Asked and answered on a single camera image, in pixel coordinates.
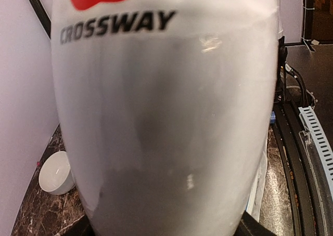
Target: perforated metal strip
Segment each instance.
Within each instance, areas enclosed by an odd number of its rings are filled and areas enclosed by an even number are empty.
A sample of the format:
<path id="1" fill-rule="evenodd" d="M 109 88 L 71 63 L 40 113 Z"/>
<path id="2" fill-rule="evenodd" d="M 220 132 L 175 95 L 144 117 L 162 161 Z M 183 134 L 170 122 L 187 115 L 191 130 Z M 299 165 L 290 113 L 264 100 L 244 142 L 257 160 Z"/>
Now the perforated metal strip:
<path id="1" fill-rule="evenodd" d="M 311 133 L 321 159 L 331 195 L 333 197 L 333 152 L 323 131 L 323 128 L 311 107 L 299 108 L 300 118 Z"/>

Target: marble countertop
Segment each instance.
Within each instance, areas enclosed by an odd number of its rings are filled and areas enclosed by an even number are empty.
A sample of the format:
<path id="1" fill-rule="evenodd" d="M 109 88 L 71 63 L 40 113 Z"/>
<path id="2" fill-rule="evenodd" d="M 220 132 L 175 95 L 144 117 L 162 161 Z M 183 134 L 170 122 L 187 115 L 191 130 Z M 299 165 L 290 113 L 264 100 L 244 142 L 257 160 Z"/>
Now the marble countertop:
<path id="1" fill-rule="evenodd" d="M 41 190 L 38 182 L 43 163 L 53 153 L 64 150 L 58 127 L 29 184 L 11 236 L 62 236 L 80 220 L 86 220 L 76 188 L 55 196 Z"/>

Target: white bowl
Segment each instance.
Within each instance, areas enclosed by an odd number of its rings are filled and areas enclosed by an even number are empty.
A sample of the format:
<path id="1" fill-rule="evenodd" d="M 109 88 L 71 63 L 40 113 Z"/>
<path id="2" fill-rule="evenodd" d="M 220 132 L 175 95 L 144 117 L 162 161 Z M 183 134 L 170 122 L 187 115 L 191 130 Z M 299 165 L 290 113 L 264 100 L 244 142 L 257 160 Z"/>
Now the white bowl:
<path id="1" fill-rule="evenodd" d="M 54 195 L 65 194 L 75 186 L 65 151 L 56 152 L 46 160 L 40 171 L 39 183 L 45 192 Z"/>

